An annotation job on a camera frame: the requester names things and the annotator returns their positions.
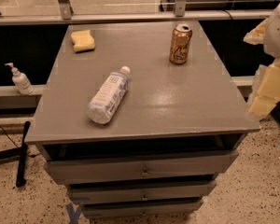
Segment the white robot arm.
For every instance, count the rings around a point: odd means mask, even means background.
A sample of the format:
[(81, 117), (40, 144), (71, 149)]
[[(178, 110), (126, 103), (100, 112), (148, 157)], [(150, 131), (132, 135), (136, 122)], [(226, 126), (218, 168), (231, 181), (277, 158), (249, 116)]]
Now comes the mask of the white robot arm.
[(262, 44), (264, 51), (274, 57), (269, 66), (259, 66), (247, 100), (247, 114), (261, 120), (280, 102), (280, 4), (267, 19), (245, 35), (244, 42)]

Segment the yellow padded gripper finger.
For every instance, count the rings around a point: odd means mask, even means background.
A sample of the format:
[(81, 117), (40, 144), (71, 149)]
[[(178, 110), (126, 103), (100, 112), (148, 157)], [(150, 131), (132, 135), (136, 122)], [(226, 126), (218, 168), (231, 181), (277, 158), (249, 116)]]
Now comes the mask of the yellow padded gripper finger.
[(247, 100), (247, 113), (253, 119), (266, 118), (280, 102), (280, 59), (260, 65)]
[(244, 37), (244, 42), (251, 45), (259, 45), (264, 43), (265, 28), (268, 19), (258, 24), (254, 29), (248, 32)]

